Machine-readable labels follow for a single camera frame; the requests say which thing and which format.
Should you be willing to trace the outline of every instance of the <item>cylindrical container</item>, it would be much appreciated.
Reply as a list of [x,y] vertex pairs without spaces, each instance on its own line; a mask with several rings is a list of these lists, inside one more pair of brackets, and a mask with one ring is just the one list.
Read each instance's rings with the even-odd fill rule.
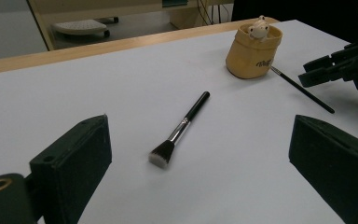
[[248,33],[251,25],[244,24],[238,29],[226,57],[227,69],[239,78],[265,75],[282,40],[282,31],[273,26],[269,27],[268,37],[264,41],[252,39]]

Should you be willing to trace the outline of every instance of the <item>small figurine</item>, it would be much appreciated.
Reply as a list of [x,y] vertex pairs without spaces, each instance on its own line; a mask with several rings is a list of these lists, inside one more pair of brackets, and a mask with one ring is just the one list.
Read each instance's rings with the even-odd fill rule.
[[248,28],[249,37],[251,39],[260,39],[264,42],[269,34],[269,24],[264,16],[259,16],[258,20]]

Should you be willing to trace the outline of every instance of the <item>white table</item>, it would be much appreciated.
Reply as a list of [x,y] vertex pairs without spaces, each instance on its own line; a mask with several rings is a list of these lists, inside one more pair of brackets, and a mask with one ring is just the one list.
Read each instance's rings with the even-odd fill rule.
[[[274,26],[283,38],[273,65],[297,82],[304,63],[347,44],[299,21]],[[330,114],[272,71],[238,79],[225,64],[235,33],[0,73],[0,175],[28,175],[41,150],[106,114],[113,162],[79,223],[343,223],[288,149],[296,114],[358,137],[358,91],[342,80],[310,88]],[[204,91],[169,169],[149,163]]]

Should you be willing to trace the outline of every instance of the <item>makeup brush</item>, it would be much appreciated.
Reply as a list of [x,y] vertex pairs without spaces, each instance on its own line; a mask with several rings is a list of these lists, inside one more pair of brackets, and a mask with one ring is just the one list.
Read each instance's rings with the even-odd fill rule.
[[180,122],[170,137],[149,153],[149,161],[151,163],[163,169],[168,166],[175,145],[187,129],[188,125],[190,125],[191,120],[196,117],[197,113],[200,111],[209,96],[210,93],[205,91],[193,107],[191,107],[182,119],[182,122]]

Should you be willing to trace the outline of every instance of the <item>black brush handle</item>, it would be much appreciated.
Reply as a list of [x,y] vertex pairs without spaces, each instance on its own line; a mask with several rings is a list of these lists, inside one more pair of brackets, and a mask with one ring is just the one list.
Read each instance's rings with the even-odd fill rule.
[[208,99],[210,95],[211,94],[208,91],[205,91],[201,95],[199,100],[193,105],[193,107],[191,107],[190,111],[188,111],[188,113],[185,115],[185,118],[188,119],[188,121],[191,121],[194,117],[196,117],[197,113],[200,111],[203,104],[205,103],[205,101]]

